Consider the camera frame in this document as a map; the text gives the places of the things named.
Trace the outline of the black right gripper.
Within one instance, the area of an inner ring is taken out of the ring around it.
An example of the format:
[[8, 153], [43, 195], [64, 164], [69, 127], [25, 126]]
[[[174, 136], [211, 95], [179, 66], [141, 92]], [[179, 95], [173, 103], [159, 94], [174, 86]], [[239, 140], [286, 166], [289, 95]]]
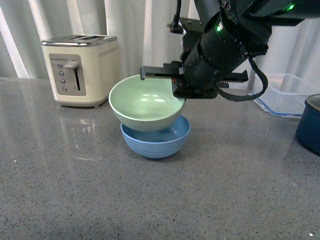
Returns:
[[248, 81], [248, 72], [228, 73], [223, 79], [213, 82], [191, 81], [183, 73], [183, 64], [180, 61], [164, 63], [162, 67], [142, 66], [140, 79], [159, 78], [171, 79], [172, 94], [184, 99], [214, 99], [217, 97], [217, 88], [229, 88], [229, 83], [244, 83]]

